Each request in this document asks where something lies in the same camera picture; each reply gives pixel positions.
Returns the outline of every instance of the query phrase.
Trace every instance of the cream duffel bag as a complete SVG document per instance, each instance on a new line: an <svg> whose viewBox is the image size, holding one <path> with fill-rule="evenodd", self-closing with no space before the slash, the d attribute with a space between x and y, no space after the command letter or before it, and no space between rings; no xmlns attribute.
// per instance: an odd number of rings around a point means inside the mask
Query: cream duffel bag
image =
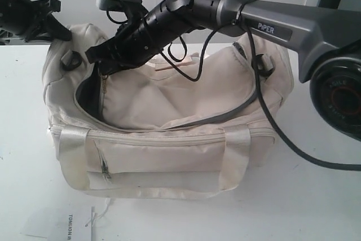
<svg viewBox="0 0 361 241"><path fill-rule="evenodd" d="M236 188L248 166L264 163L276 135L257 100L247 36L207 57L194 83L159 58L99 76L85 51L107 37L91 24L71 31L71 42L50 46L43 85L72 188L107 198L204 199ZM263 96L276 114L293 88L288 53L255 42L270 71ZM79 65L64 68L71 62ZM192 77L198 66L196 55L179 64Z"/></svg>

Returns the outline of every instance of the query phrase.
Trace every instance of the bag handle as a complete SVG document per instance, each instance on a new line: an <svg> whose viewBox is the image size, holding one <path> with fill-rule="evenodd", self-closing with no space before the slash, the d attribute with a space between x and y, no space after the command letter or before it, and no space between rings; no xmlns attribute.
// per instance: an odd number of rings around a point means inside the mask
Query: bag handle
<svg viewBox="0 0 361 241"><path fill-rule="evenodd" d="M117 189L91 189L86 169L86 138L89 129L67 125L61 132L59 161L65 180L70 187L91 196L106 198L144 199L207 199L223 191L238 187L249 161L250 132L246 125L224 128L224 149L217 191L197 192L170 187L120 187Z"/></svg>

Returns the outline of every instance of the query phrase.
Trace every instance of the table surface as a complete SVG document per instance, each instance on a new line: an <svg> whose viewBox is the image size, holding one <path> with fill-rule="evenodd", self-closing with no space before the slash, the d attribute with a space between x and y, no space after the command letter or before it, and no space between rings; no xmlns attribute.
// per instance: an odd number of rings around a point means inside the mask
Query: table surface
<svg viewBox="0 0 361 241"><path fill-rule="evenodd" d="M213 44L208 54L225 47ZM41 72L47 46L0 47L0 240L43 240L21 235L41 208L95 206L104 199L72 190L47 135ZM201 45L189 46L189 52ZM181 50L174 45L173 50ZM359 142L328 126L314 110L308 84L297 80L277 116L308 153L339 163L360 163ZM117 199L94 229L94 240L361 240L361 173L323 169L282 141L265 166L252 168L240 186L203 201Z"/></svg>

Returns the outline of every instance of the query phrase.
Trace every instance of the bag zipper track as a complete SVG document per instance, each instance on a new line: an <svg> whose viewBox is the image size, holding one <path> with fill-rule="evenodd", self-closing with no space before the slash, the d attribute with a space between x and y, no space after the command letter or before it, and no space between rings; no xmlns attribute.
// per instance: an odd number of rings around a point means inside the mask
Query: bag zipper track
<svg viewBox="0 0 361 241"><path fill-rule="evenodd" d="M51 132L60 135L63 130L61 125L53 125L50 128ZM274 137L275 132L271 128L253 128L250 129L251 137ZM187 137L165 137L165 138L156 138L156 137L141 137L141 136L129 136L121 135L110 132L103 131L94 131L90 130L88 133L88 138L97 140L97 141L108 141L114 143L120 143L124 145L133 145L133 146L153 146L153 147L175 147L175 146L194 146L202 144L211 144L217 142L225 141L224 133L216 133L212 135L194 135Z"/></svg>

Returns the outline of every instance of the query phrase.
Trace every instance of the black cable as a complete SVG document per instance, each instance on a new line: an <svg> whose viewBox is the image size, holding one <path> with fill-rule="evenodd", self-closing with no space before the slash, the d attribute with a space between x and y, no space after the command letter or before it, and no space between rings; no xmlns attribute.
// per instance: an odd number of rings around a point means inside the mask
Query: black cable
<svg viewBox="0 0 361 241"><path fill-rule="evenodd" d="M125 24L125 23L128 22L128 20L125 20L125 21L117 21L117 20L114 20L114 19L111 17L111 15L110 15L110 13L109 13L109 10L106 10L106 14L107 14L108 19L109 19L112 23L114 23L114 24L122 25L122 24Z"/></svg>
<svg viewBox="0 0 361 241"><path fill-rule="evenodd" d="M222 28L231 25L232 22L229 22L227 24L223 24L220 27L218 27L217 29L213 30L211 32L210 35L208 35L207 39L205 40L204 44L203 44L203 48L202 48L202 52L201 52L201 56L200 56L200 60L199 60L199 69L198 69L198 74L195 78L190 77L189 75L187 75L186 73L184 73L181 69L179 69L170 59L167 58L167 56L162 52L162 50L157 46L157 44L155 43L155 41L152 38L152 35L149 32L149 26L148 23L146 22L146 20L143 20L144 22L144 26L145 26L145 30L147 32L147 35L152 43L152 46L155 47L158 51L158 53L169 63L169 65L171 65L178 73L180 73L182 76L184 76L186 79L192 81L192 82L197 82L202 75L202 70L203 70L203 63L204 63L204 55L205 55L205 50L210 42L210 40L212 39L212 37Z"/></svg>
<svg viewBox="0 0 361 241"><path fill-rule="evenodd" d="M170 58L173 59L175 62L182 62L182 61L186 58L186 56L187 56L187 54L188 54L188 47L187 47L186 42L183 40L182 36L179 36L179 39L180 39L180 42L182 43L183 49L184 49L184 56L183 56L183 58L177 59L177 58L171 53L170 48L171 48L171 45L173 44L172 42L171 42L170 45L168 46L168 55L169 55Z"/></svg>
<svg viewBox="0 0 361 241"><path fill-rule="evenodd" d="M256 46L254 44L254 39L253 39L253 36L252 36L252 33L251 33L249 27L246 27L246 32L248 34L250 47L251 47L251 51L252 51L252 63L254 64L254 67L258 67L257 66L257 59L256 59L256 57L257 57ZM291 148L292 151L294 151L296 154L298 154L300 157L307 160L308 162L311 162L311 163L313 163L313 164L315 164L317 166L322 166L323 168L357 171L357 172L361 171L361 165L358 165L358 164L339 164L339 163L332 163L332 162L323 161L323 160L314 158L313 156L310 156L309 154L307 154L307 153L303 152L301 149L299 149L283 133L283 131L279 128L278 124L276 123L276 121L272 117L272 114L271 114L270 110L267 108L266 102L265 102L265 100L263 99L263 96L262 96L261 79L259 77L259 72L258 72L257 68L254 69L254 74L255 74L255 78L256 78L256 92L257 92L257 97L258 97L259 103L261 104L261 107L262 107L268 121L270 122L271 126L273 127L273 129L275 129L275 131L280 136L280 138L286 143L286 145L289 148Z"/></svg>

